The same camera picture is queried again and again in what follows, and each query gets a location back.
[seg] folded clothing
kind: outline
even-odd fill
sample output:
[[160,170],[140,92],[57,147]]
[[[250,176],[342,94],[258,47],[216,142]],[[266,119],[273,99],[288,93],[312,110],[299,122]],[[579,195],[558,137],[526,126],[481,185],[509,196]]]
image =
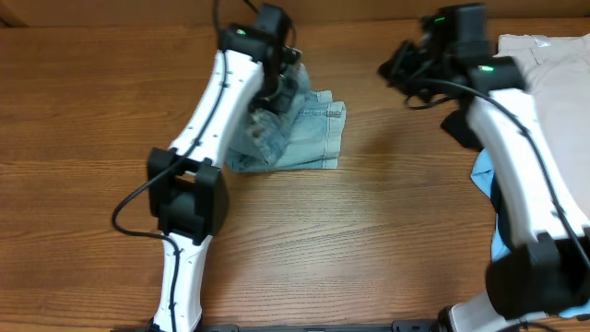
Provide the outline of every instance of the folded clothing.
[[[512,56],[535,97],[545,139],[563,181],[586,216],[590,216],[590,35],[582,38],[545,36],[500,37],[498,56]],[[487,150],[481,151],[471,179],[487,196],[491,195],[493,163]],[[498,232],[491,243],[492,260],[510,253]],[[566,310],[562,317],[590,314],[590,302]]]
[[232,171],[337,168],[346,107],[332,101],[331,91],[311,91],[303,65],[296,81],[298,91],[288,110],[256,109],[240,124],[227,157]]

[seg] black base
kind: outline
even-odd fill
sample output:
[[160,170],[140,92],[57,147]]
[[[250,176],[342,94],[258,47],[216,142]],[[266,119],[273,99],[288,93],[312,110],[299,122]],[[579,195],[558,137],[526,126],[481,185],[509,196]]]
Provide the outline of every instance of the black base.
[[[432,329],[433,319],[399,320],[391,325],[326,325],[326,326],[259,326],[238,327],[235,325],[203,326],[202,332],[438,332]],[[148,332],[148,328],[116,330],[118,332]]]
[[434,329],[435,323],[434,319],[394,321],[391,330],[392,332],[438,332],[438,328]]
[[341,326],[206,326],[205,332],[391,332],[390,325]]

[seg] black fabric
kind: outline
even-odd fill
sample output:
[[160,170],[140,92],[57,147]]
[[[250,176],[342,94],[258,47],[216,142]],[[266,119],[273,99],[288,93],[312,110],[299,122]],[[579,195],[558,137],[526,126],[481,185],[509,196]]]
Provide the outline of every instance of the black fabric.
[[502,190],[498,185],[496,175],[494,175],[491,180],[490,200],[496,213],[498,213],[498,233],[500,234],[500,238],[510,251],[514,251],[514,244],[510,231],[510,219],[508,217],[508,207],[506,207],[506,202],[504,201]]
[[461,107],[442,121],[441,128],[456,139],[463,148],[474,148],[477,151],[483,149],[479,138],[467,125],[467,108]]

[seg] wooden table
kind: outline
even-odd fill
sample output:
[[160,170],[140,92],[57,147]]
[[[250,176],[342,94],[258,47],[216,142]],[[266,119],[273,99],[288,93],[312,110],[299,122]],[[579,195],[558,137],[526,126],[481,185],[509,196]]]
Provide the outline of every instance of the wooden table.
[[[490,36],[578,36],[589,23],[492,20]],[[340,167],[226,173],[206,323],[386,323],[481,291],[494,212],[468,176],[476,152],[439,128],[452,105],[411,112],[375,75],[418,23],[298,32],[313,87],[348,107]],[[110,216],[193,113],[214,52],[210,28],[0,30],[0,331],[107,331],[155,313],[161,243],[124,237]],[[156,228],[146,196],[121,221]]]

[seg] beige fabric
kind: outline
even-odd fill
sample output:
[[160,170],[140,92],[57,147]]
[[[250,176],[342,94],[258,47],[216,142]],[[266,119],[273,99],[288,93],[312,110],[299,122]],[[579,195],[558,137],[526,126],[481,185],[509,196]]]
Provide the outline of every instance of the beige fabric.
[[590,217],[590,34],[558,39],[504,35],[499,50],[498,55],[513,56],[523,71],[561,176]]

